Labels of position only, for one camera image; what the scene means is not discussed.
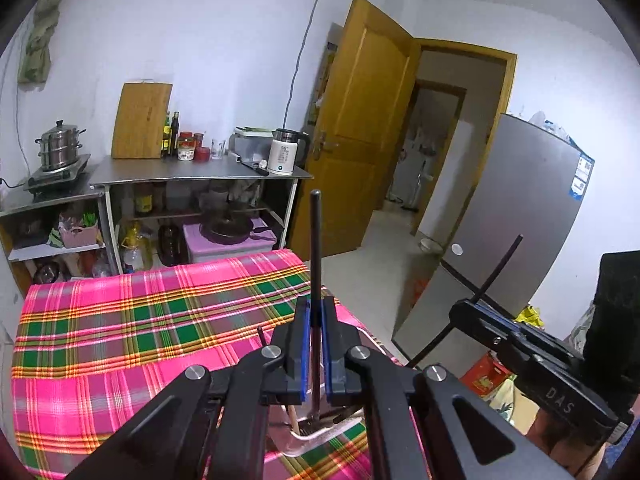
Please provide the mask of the pink plastic utensil holder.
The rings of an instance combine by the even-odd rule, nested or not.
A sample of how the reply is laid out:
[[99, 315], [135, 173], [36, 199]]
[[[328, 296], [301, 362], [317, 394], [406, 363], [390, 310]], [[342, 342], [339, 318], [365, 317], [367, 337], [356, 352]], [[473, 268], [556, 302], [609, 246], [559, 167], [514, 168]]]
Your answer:
[[267, 437], [274, 448], [288, 457], [299, 457], [313, 448], [328, 443], [329, 440], [344, 434], [360, 422], [364, 422], [362, 406], [332, 406], [326, 398], [324, 388], [324, 370], [322, 364], [321, 343], [321, 399], [319, 421], [312, 422], [311, 412], [311, 344], [309, 356], [309, 376], [306, 400], [293, 405], [296, 409], [300, 435], [291, 429], [285, 405], [271, 405], [268, 412]]

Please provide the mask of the light wooden chopstick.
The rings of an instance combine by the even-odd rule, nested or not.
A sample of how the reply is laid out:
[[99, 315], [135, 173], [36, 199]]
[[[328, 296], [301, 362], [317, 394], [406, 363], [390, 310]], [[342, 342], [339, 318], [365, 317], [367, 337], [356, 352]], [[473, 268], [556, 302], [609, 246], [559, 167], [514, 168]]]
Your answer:
[[288, 412], [288, 419], [290, 420], [291, 429], [294, 434], [300, 435], [299, 423], [297, 419], [296, 409], [293, 405], [288, 405], [286, 407], [286, 411]]

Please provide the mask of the yellow wooden door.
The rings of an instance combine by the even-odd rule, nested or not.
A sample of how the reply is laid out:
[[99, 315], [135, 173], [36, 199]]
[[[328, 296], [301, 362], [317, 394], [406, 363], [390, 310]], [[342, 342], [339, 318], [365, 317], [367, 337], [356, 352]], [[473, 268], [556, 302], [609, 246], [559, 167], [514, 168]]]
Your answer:
[[495, 115], [506, 112], [515, 54], [465, 42], [416, 38], [368, 0], [352, 0], [331, 66], [307, 158], [311, 179], [288, 236], [299, 258], [310, 256], [310, 198], [322, 194], [322, 255], [358, 248], [393, 174], [400, 133], [425, 51], [477, 58], [503, 68]]

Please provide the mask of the black induction cooker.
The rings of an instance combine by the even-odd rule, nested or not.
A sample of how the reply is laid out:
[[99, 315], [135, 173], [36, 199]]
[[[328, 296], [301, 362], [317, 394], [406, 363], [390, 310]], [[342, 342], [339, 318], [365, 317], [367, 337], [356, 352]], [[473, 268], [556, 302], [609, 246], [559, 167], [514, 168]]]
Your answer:
[[72, 162], [68, 166], [53, 170], [39, 168], [27, 179], [25, 188], [32, 195], [37, 195], [44, 190], [75, 183], [79, 176], [85, 172], [89, 159], [89, 154], [81, 154], [76, 162]]

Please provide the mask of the lower metal side shelf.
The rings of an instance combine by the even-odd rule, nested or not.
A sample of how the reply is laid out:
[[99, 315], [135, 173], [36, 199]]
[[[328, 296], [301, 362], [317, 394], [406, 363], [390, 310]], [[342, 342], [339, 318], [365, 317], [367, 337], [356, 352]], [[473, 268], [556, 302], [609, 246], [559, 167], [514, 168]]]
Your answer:
[[102, 188], [83, 174], [76, 183], [37, 195], [14, 188], [1, 202], [1, 253], [22, 294], [39, 269], [55, 263], [58, 278], [89, 276], [99, 258], [118, 272]]

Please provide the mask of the stainless steel steamer pot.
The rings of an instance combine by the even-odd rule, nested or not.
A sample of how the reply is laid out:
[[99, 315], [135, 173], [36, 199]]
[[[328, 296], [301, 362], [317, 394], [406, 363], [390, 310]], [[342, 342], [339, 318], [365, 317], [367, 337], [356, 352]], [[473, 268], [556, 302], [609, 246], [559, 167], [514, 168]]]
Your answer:
[[58, 120], [53, 128], [35, 140], [41, 169], [54, 171], [77, 162], [81, 148], [79, 136], [84, 132], [85, 129], [80, 130], [76, 125]]

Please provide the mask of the red lidded jar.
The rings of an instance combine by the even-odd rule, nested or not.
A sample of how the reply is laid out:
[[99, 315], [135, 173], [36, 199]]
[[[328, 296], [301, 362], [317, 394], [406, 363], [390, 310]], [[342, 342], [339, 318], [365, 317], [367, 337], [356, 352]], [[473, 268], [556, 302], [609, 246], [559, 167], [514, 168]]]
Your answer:
[[177, 140], [177, 158], [180, 162], [192, 162], [196, 149], [196, 139], [192, 132], [183, 131]]

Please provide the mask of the grey refrigerator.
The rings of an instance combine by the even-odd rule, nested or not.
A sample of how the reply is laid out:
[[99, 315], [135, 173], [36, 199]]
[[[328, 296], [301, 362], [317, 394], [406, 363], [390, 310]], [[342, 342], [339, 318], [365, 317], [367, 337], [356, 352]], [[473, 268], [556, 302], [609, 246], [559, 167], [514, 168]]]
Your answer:
[[509, 250], [480, 300], [516, 318], [559, 255], [587, 191], [593, 157], [571, 136], [502, 115], [478, 185], [438, 266], [393, 336], [412, 359], [472, 298]]

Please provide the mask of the purple storage box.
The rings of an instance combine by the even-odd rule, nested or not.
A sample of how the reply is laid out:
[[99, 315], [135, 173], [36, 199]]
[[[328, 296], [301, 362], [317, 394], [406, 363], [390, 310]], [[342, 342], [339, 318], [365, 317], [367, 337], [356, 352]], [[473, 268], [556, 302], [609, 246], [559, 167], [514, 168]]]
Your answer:
[[255, 228], [266, 228], [266, 230], [259, 233], [253, 232], [246, 240], [232, 245], [211, 242], [201, 233], [200, 224], [185, 224], [182, 229], [190, 263], [254, 255], [258, 254], [258, 252], [270, 252], [277, 244], [276, 234], [268, 228], [261, 218], [253, 219], [253, 224]]

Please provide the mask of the metal kitchen shelf table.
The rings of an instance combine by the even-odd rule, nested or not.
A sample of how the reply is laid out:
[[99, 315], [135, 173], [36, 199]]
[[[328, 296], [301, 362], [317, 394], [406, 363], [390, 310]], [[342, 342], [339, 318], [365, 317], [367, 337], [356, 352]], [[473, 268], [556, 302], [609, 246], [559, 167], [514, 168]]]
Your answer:
[[283, 248], [298, 181], [308, 177], [299, 168], [292, 176], [278, 176], [232, 156], [208, 162], [106, 158], [90, 184], [105, 192], [118, 264], [127, 270], [134, 265], [129, 235], [139, 220], [145, 228], [156, 222], [154, 268], [190, 263], [182, 227], [229, 208], [264, 220], [278, 239], [272, 249]]

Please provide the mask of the white electric kettle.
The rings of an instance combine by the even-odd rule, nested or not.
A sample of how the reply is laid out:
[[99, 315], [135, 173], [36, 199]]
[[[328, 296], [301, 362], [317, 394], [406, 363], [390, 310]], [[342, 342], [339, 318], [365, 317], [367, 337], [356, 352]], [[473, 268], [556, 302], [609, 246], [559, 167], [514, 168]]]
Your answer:
[[310, 137], [306, 132], [279, 128], [273, 131], [267, 169], [279, 176], [292, 176], [300, 146], [307, 156]]

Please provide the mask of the black frying pan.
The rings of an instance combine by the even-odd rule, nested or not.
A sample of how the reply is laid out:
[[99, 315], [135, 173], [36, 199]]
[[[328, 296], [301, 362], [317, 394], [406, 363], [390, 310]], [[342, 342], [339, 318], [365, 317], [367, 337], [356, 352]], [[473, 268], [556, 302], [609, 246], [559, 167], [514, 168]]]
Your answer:
[[269, 226], [254, 226], [253, 220], [246, 214], [206, 214], [203, 217], [200, 233], [212, 243], [221, 245], [240, 244], [253, 235], [265, 233]]

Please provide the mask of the wooden cutting board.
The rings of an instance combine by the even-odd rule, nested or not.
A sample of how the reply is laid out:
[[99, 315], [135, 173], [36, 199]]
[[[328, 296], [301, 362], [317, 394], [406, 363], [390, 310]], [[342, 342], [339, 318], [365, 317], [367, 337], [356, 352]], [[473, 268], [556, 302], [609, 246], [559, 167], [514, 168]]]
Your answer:
[[172, 84], [126, 82], [115, 118], [114, 159], [160, 159]]

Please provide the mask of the green hanging cloth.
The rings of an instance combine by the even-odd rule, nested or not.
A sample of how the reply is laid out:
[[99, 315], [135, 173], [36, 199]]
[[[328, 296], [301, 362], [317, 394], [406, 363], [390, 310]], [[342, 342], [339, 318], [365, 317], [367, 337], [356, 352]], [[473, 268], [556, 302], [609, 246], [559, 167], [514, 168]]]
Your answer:
[[38, 0], [34, 21], [17, 74], [17, 83], [45, 84], [51, 68], [50, 41], [60, 19], [63, 0]]

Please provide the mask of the dark oil bottle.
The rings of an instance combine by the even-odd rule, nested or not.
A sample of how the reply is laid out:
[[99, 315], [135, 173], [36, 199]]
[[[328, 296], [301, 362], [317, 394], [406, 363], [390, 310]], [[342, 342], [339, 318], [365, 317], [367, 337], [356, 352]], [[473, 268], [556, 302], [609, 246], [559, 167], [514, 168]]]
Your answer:
[[170, 122], [170, 144], [169, 144], [169, 156], [176, 157], [177, 156], [177, 142], [179, 136], [179, 112], [178, 110], [171, 117]]

